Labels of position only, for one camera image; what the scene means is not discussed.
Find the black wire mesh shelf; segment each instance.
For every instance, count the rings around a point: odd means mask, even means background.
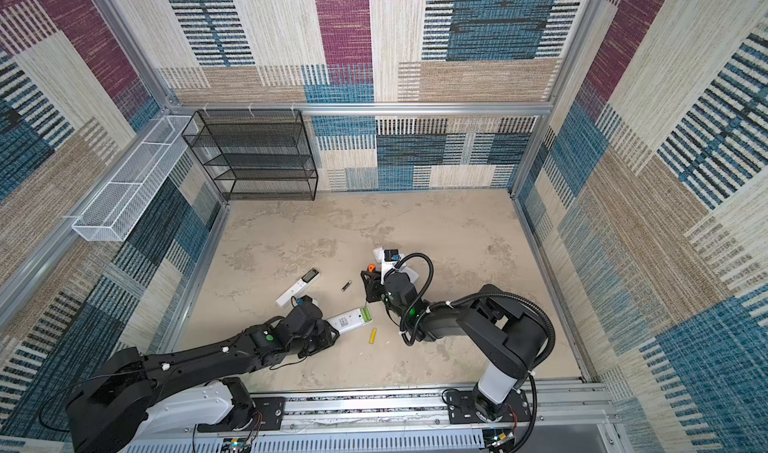
[[[227,200],[314,200],[317,167],[300,112],[198,111],[182,135]]]

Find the white wire mesh basket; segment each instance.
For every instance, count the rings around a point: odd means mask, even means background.
[[[72,229],[86,241],[125,241],[187,149],[180,135],[187,124],[197,129],[184,115],[168,115],[157,122]]]

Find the beige floor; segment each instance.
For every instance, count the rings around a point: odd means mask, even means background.
[[[493,283],[535,300],[556,325],[558,343],[539,377],[581,373],[534,262],[512,203],[503,190],[397,194],[318,194],[314,202],[235,202],[224,237],[181,340],[187,349],[235,335],[273,315],[275,304],[308,269],[321,275],[308,294],[326,318],[362,306],[360,270],[382,245],[420,251],[435,265],[431,301],[457,299]],[[426,266],[408,262],[426,278]],[[346,292],[342,286],[351,280]],[[252,391],[424,385],[477,381],[487,360],[466,336],[408,348],[381,304],[373,322],[298,365],[245,375]],[[376,341],[369,344],[371,329]]]

